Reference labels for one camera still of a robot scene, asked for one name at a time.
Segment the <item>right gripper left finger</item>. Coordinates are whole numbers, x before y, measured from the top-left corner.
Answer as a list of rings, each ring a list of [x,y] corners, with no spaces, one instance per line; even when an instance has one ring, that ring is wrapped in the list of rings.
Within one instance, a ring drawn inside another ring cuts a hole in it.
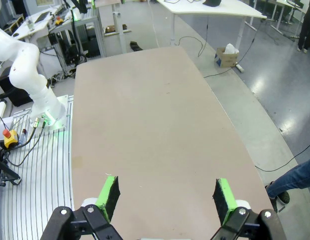
[[[95,240],[119,240],[121,236],[111,225],[120,196],[117,176],[108,176],[97,199],[77,210],[67,206],[54,209],[41,236],[42,240],[79,240],[92,236]]]

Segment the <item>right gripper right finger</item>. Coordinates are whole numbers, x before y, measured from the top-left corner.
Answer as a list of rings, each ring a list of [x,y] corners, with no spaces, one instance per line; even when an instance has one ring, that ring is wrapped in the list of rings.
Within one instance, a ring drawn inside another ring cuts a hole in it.
[[[286,236],[277,213],[273,209],[263,209],[255,213],[252,209],[239,205],[225,178],[218,178],[213,200],[220,220],[220,228],[212,236],[213,240],[285,240]]]

